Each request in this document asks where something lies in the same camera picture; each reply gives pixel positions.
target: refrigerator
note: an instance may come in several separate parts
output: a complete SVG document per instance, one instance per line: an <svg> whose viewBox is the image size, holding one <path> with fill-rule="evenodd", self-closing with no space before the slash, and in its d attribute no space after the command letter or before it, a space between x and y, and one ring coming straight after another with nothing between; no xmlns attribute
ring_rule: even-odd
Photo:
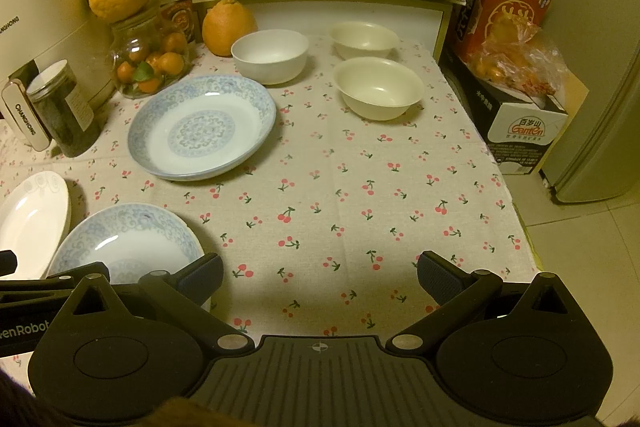
<svg viewBox="0 0 640 427"><path fill-rule="evenodd" d="M640 179L640 0L553 0L542 27L590 90L545 176L566 203L622 195Z"/></svg>

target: floor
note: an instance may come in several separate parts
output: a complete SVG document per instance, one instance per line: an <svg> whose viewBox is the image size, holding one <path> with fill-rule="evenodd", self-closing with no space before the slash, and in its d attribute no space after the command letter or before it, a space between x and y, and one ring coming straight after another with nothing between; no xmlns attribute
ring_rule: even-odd
<svg viewBox="0 0 640 427"><path fill-rule="evenodd" d="M625 196L555 204L538 174L505 176L546 271L557 273L613 359L598 418L640 415L640 185Z"/></svg>

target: clear plastic bag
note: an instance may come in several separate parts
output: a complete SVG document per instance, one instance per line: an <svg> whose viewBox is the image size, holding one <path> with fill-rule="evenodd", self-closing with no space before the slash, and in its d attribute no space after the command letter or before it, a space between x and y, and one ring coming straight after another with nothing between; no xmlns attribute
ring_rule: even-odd
<svg viewBox="0 0 640 427"><path fill-rule="evenodd" d="M528 19L506 12L467 66L478 78L529 96L555 94L568 73L551 38Z"/></svg>

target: table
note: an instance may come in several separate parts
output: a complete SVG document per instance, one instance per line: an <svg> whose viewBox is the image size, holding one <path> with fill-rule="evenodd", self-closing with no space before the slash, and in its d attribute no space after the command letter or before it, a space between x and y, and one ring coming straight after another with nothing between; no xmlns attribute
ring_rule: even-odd
<svg viewBox="0 0 640 427"><path fill-rule="evenodd" d="M256 342L265 333L374 333L384 342L436 307L416 278L423 250L529 282L538 270L509 191L431 55L402 41L396 58L426 93L380 123L345 106L330 40L310 42L302 76L269 88L273 132L227 174L179 183L143 171L127 153L127 129L145 100L116 94L98 114L98 141L78 158L35 153L2 122L0 190L6 197L32 173L55 171L68 182L72 226L125 201L175 212L223 257L212 313ZM197 48L191 75L234 71L231 58Z"/></svg>

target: plate rim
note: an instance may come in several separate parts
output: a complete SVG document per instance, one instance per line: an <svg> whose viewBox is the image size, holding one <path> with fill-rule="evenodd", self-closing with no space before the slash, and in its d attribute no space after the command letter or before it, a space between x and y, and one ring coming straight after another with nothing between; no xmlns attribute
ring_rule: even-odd
<svg viewBox="0 0 640 427"><path fill-rule="evenodd" d="M43 174L44 176L46 176L47 174L50 174L50 176L54 177L54 178L58 178L58 181L60 182L60 192L62 192L62 195L64 196L63 200L64 200L64 214L61 213L61 216L63 215L64 217L62 219L60 219L60 232L58 234L56 234L58 236L58 241L57 243L54 245L53 248L53 252L51 254L48 255L48 260L44 266L44 269L42 270L42 273L40 275L38 275L38 279L42 278L45 276L45 274L47 273L47 271L49 270L49 266L53 260L53 258L56 256L56 253L58 252L58 248L60 247L60 245L64 242L64 240L66 239L66 236L69 233L69 225L70 225L70 218L71 218L71 202L69 199L69 187L66 185L66 180L60 176L60 174L58 174L55 171L50 171L50 170L46 170L46 171L40 171L40 172L35 172L33 173L31 176L29 176L28 178L23 179L15 188L14 190L12 190L9 195L7 195L7 197L4 199L4 201L2 202L2 204L0 204L0 217L2 216L2 211L3 209L5 209L5 207L8 208L8 203L11 201L11 197L17 193L18 189L23 187L23 185L28 182L29 180L31 180L32 178L35 178L38 175ZM4 277L0 277L0 280L10 280L10 279L6 279L6 276Z"/></svg>
<svg viewBox="0 0 640 427"><path fill-rule="evenodd" d="M202 247L202 245L200 243L200 240L197 238L197 236L195 235L193 230L191 230L189 225L187 225L185 220L182 219L180 216L178 216L178 214L176 214L175 212L172 212L172 211L170 211L170 210L168 210L166 208L162 208L162 206L157 206L156 204L143 203L143 202L138 202L138 201L127 201L126 203L112 204L111 206L107 206L107 207L103 208L102 210L98 210L95 214L91 214L89 217L87 217L86 219L83 219L82 221L80 221L80 223L78 223L75 227L73 227L73 229L65 237L64 241L62 241L62 243L60 243L58 248L56 248L55 253L51 257L49 266L47 266L45 277L49 277L50 275L53 275L54 272L50 272L52 267L53 267L53 261L55 260L55 258L58 256L58 254L62 250L62 247L66 243L67 239L72 237L73 233L76 230L78 230L83 223L86 223L88 220L92 219L92 217L98 216L98 214L101 214L103 212L107 212L109 210L113 211L116 208L122 208L123 206L130 206L130 205L133 205L133 204L151 207L154 211L159 210L161 214L162 213L171 214L173 217L175 217L175 219L177 219L178 221L180 221L180 223L182 223L184 225L184 227L188 230L189 234L191 235L191 238L194 240L195 244L198 245L198 250L200 251L200 255L198 256L198 259L204 255L204 248Z"/></svg>
<svg viewBox="0 0 640 427"><path fill-rule="evenodd" d="M136 113L135 117L131 121L131 125L129 126L129 130L127 131L127 152L129 152L129 156L138 165L138 167L143 169L143 171L148 172L149 174L152 174L154 176L157 176L157 177L165 179L165 180L172 180L172 181L198 181L198 180L205 180L205 179L207 179L209 177L217 176L219 174L223 174L223 173L225 173L227 171L230 171L231 169L237 167L242 162L244 162L246 159L248 159L249 157L254 155L254 153L258 149L260 149L262 144L265 142L265 140L267 140L267 137L270 135L271 131L273 130L273 126L275 125L276 117L278 115L278 108L276 107L275 100L273 100L273 97L271 96L271 93L269 93L269 91L262 84L260 84L259 82L256 82L255 80L252 80L250 78L242 76L241 74L225 74L225 73L201 74L199 76L192 76L191 78L184 78L184 79L178 81L173 86L167 87L166 89L164 89L161 92L157 93L153 97L152 100L155 100L156 96L165 96L167 93L171 92L172 89L177 89L178 87L183 86L185 83L193 82L195 80L200 80L200 79L203 79L203 78L212 78L212 77L216 77L216 76L234 76L234 77L242 78L243 80L246 80L248 82L252 82L252 83L256 84L257 86L259 86L259 90L263 90L264 91L264 93L267 95L268 99L270 100L270 107L271 107L271 121L269 123L268 131L265 132L263 136L258 137L258 139L254 143L254 145L251 147L251 149L249 149L248 151L246 151L242 155L239 155L237 158L234 158L233 160L230 160L227 163L219 165L219 166L217 166L215 168L212 168L212 169L205 169L204 171L196 171L196 172L187 172L185 174L178 174L178 173L173 173L173 172L160 171L160 170L157 170L157 169L148 169L148 168L142 166L140 164L140 162L138 162L138 160L133 155L133 153L131 151L130 139L129 139L131 130L134 128L134 124L135 124L136 118L138 117L138 115L143 114L143 111L147 107L147 104L145 104L142 108L140 108L140 111L138 111Z"/></svg>

